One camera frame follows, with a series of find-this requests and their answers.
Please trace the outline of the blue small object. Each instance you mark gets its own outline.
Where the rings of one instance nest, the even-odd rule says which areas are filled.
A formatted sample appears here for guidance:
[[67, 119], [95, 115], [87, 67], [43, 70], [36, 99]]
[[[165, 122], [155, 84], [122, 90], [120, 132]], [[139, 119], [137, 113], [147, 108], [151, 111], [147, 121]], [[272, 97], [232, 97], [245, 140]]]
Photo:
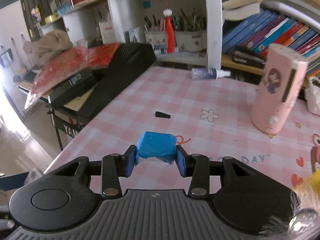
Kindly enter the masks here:
[[136, 164], [149, 160], [171, 165], [176, 158], [176, 142], [172, 134], [145, 132], [137, 144]]

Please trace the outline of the small black wedge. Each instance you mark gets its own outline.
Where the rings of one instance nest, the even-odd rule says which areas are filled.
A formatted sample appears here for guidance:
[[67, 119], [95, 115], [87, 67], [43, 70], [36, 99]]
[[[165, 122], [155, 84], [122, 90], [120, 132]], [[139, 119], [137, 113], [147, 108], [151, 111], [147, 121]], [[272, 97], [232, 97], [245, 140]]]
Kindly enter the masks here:
[[167, 113], [163, 113], [163, 112], [156, 111], [156, 112], [155, 112], [155, 117], [157, 117], [157, 118], [163, 118], [163, 119], [170, 119], [170, 118], [171, 118], [171, 115], [170, 115], [170, 114], [167, 114]]

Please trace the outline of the pink checkered tablecloth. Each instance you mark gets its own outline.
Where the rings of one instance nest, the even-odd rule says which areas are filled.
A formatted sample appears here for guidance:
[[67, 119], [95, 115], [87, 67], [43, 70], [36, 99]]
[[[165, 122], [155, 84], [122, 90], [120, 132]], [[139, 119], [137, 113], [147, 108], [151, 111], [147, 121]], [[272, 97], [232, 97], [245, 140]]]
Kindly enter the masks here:
[[[233, 79], [194, 81], [186, 70], [151, 67], [109, 103], [48, 167], [52, 171], [80, 156], [101, 160], [124, 153], [146, 132], [177, 137], [187, 153], [211, 160], [234, 157], [294, 187], [311, 176], [312, 136], [319, 116], [297, 100], [274, 137], [250, 121], [255, 85]], [[171, 115], [155, 117], [155, 112]]]

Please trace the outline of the blue spray bottle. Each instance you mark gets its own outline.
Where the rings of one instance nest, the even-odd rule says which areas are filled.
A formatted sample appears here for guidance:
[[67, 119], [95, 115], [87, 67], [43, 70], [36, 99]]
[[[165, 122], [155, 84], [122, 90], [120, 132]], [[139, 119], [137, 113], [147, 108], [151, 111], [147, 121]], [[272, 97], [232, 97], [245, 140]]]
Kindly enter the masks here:
[[193, 68], [191, 78], [193, 80], [216, 80], [224, 77], [230, 77], [231, 71], [215, 68]]

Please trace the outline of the black long box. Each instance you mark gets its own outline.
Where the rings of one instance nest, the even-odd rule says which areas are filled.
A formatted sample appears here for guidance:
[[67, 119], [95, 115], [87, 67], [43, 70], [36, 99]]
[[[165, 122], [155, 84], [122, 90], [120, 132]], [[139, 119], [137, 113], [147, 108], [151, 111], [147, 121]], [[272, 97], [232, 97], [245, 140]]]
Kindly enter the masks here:
[[53, 108], [60, 108], [90, 90], [96, 81], [90, 69], [84, 69], [53, 88], [48, 102]]

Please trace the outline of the black electric keyboard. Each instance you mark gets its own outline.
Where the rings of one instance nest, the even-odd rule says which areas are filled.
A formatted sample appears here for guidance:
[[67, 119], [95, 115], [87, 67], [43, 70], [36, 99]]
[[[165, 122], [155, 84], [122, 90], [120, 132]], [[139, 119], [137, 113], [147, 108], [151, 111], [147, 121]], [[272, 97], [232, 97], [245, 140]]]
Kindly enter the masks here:
[[[53, 108], [48, 102], [48, 95], [53, 88], [38, 98], [53, 111], [60, 112], [82, 124], [89, 123], [106, 105], [142, 75], [156, 60], [153, 47], [142, 43], [121, 43], [108, 68], [91, 70], [95, 85], [60, 108]], [[22, 91], [30, 87], [19, 85]]]

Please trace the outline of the red plastic bag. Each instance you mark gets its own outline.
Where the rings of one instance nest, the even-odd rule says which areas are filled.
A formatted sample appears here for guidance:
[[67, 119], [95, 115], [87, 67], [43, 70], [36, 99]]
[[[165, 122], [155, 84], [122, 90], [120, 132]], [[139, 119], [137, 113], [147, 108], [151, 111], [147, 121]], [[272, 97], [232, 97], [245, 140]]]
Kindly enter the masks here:
[[28, 109], [43, 94], [84, 69], [108, 68], [119, 47], [119, 42], [93, 48], [77, 46], [52, 59], [35, 76], [24, 108]]

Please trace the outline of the white pen holder box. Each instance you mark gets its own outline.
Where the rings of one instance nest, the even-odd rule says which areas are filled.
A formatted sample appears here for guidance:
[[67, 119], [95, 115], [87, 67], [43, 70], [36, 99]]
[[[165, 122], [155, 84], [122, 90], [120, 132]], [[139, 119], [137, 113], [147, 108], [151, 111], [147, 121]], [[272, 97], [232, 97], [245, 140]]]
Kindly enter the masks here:
[[[154, 49], [167, 49], [167, 35], [164, 31], [145, 31], [146, 42]], [[207, 31], [175, 31], [175, 48], [191, 53], [207, 49]]]

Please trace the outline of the red tassel ornament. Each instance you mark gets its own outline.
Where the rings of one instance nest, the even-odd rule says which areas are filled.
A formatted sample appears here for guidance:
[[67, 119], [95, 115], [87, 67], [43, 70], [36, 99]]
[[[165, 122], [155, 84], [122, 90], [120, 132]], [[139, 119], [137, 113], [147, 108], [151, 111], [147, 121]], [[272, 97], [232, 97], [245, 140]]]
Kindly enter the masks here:
[[169, 8], [164, 9], [163, 15], [165, 17], [165, 31], [168, 43], [167, 52], [172, 54], [175, 51], [175, 35], [171, 24], [172, 10]]

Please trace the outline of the yellow cardboard box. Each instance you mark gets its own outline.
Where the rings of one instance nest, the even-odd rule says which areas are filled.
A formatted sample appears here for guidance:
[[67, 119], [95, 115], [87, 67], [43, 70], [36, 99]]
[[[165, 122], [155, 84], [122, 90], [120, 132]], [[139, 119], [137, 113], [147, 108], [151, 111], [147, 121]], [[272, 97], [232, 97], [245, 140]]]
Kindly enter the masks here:
[[312, 208], [319, 212], [319, 170], [293, 189], [302, 209]]

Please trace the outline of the pink humidifier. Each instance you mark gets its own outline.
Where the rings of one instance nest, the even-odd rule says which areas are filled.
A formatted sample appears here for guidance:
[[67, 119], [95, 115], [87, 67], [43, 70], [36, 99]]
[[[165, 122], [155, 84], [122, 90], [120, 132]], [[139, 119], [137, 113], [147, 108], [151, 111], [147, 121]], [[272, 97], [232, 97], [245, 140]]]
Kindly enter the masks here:
[[295, 50], [272, 43], [253, 102], [251, 122], [266, 134], [284, 126], [305, 79], [308, 60]]

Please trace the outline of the beige cloth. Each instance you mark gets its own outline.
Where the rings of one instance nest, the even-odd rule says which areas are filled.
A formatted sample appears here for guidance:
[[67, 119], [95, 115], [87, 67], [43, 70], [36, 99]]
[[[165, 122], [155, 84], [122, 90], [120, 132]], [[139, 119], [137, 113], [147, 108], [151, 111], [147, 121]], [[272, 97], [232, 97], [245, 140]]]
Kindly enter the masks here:
[[23, 42], [23, 51], [31, 54], [38, 67], [44, 67], [64, 51], [73, 48], [68, 34], [60, 29], [51, 31], [35, 42]]

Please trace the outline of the white quilted handbag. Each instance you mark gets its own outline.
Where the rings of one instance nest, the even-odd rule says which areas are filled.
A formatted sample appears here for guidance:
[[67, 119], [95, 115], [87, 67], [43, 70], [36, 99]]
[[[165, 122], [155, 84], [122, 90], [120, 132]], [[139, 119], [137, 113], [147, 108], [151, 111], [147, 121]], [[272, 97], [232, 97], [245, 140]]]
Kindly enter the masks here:
[[308, 111], [315, 115], [320, 115], [320, 87], [319, 77], [308, 78], [309, 84], [305, 89], [305, 99]]

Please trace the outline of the white bookshelf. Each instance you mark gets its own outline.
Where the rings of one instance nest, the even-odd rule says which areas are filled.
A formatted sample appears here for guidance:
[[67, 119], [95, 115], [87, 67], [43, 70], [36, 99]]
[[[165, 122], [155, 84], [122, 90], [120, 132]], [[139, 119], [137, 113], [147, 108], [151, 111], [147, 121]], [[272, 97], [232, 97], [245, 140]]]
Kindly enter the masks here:
[[145, 31], [165, 31], [164, 9], [171, 9], [175, 31], [207, 31], [207, 49], [191, 53], [155, 49], [160, 62], [222, 67], [222, 36], [225, 23], [258, 14], [261, 9], [295, 17], [319, 29], [319, 0], [21, 0], [32, 41], [61, 29], [76, 43], [147, 43]]

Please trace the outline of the row of leaning books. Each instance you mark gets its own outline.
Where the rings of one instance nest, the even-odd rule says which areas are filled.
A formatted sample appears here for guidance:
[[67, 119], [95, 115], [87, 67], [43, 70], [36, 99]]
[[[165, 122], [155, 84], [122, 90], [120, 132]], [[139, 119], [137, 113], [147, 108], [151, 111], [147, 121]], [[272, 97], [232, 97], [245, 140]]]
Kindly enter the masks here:
[[258, 74], [264, 68], [271, 44], [301, 54], [309, 62], [306, 77], [319, 77], [319, 31], [303, 21], [269, 9], [261, 9], [245, 20], [225, 23], [222, 66]]

